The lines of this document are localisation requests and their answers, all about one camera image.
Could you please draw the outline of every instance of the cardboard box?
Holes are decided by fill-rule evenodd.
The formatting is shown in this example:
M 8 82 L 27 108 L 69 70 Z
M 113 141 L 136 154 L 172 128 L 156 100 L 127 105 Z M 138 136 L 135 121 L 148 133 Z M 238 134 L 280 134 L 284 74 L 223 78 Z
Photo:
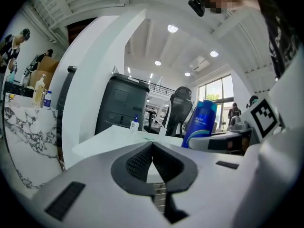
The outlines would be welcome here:
M 44 77 L 43 82 L 45 84 L 44 87 L 48 89 L 58 64 L 59 62 L 57 60 L 52 59 L 51 57 L 44 57 L 37 70 L 32 72 L 29 86 L 35 88 L 36 82 L 45 74 L 46 76 Z

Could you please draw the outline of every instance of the ceiling vent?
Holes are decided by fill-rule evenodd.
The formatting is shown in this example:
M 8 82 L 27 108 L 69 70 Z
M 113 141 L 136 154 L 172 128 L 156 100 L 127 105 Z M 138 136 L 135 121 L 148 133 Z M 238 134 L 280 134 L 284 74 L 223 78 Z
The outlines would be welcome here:
M 192 68 L 193 72 L 199 72 L 209 65 L 210 63 L 204 57 L 199 56 L 189 65 L 189 67 Z

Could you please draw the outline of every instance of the small white bottle with blue cap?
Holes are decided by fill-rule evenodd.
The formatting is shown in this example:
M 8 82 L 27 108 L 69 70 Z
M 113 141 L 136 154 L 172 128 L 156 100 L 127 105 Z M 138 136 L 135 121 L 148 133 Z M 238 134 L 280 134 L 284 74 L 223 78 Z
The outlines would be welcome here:
M 139 128 L 138 115 L 135 115 L 135 119 L 131 121 L 131 125 L 130 125 L 131 133 L 136 132 L 138 128 Z
M 47 95 L 44 97 L 43 108 L 50 109 L 52 100 L 52 91 L 48 91 Z

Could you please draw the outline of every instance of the white bottle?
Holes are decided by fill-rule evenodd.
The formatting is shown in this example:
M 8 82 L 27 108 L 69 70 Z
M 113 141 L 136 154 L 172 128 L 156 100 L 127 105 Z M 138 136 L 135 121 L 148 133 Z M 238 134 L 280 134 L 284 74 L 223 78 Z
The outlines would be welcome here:
M 52 91 L 48 91 L 47 95 L 44 97 L 43 108 L 51 109 Z
M 35 88 L 34 88 L 34 94 L 33 94 L 33 101 L 35 105 L 41 106 L 41 99 L 42 99 L 42 93 L 43 93 L 43 89 L 44 89 L 44 82 L 43 82 L 43 78 L 46 75 L 43 74 L 41 79 L 39 79 L 36 82 Z
M 134 121 L 131 121 L 131 125 L 130 125 L 131 133 L 136 132 L 139 128 L 139 123 L 138 123 L 137 118 L 138 118 L 138 115 L 135 115 Z

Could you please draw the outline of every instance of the person wearing black cap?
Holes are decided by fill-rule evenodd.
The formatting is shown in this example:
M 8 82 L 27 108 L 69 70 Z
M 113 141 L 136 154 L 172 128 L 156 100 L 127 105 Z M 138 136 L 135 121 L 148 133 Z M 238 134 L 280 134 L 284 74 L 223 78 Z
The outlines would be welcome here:
M 228 113 L 228 119 L 229 119 L 229 124 L 228 126 L 230 126 L 231 124 L 231 119 L 234 117 L 234 116 L 241 116 L 242 115 L 242 112 L 240 109 L 238 109 L 238 106 L 237 106 L 237 103 L 233 103 L 232 104 L 232 109 L 229 110 L 229 113 Z
M 13 65 L 20 52 L 20 44 L 27 41 L 30 36 L 28 28 L 23 29 L 19 35 L 8 35 L 0 42 L 0 94 L 7 66 L 13 70 Z
M 296 33 L 296 18 L 290 13 L 294 10 L 292 4 L 286 0 L 199 0 L 193 9 L 198 10 L 196 12 L 199 16 L 203 16 L 205 8 L 210 8 L 214 13 L 222 13 L 244 6 L 258 9 L 264 16 L 269 33 L 269 53 L 276 76 L 280 78 L 300 46 L 298 33 L 302 33 L 302 28 L 298 27 Z
M 42 59 L 43 59 L 45 56 L 47 56 L 47 57 L 52 57 L 52 54 L 53 54 L 53 50 L 52 50 L 52 49 L 49 49 L 49 50 L 47 50 L 46 53 L 41 54 L 40 56 L 38 56 L 38 57 L 36 58 L 36 63 L 34 64 L 34 66 L 33 66 L 33 68 L 32 68 L 31 71 L 35 71 L 35 70 L 39 67 L 39 65 L 40 65 L 40 63 L 41 63 L 41 61 L 42 61 Z

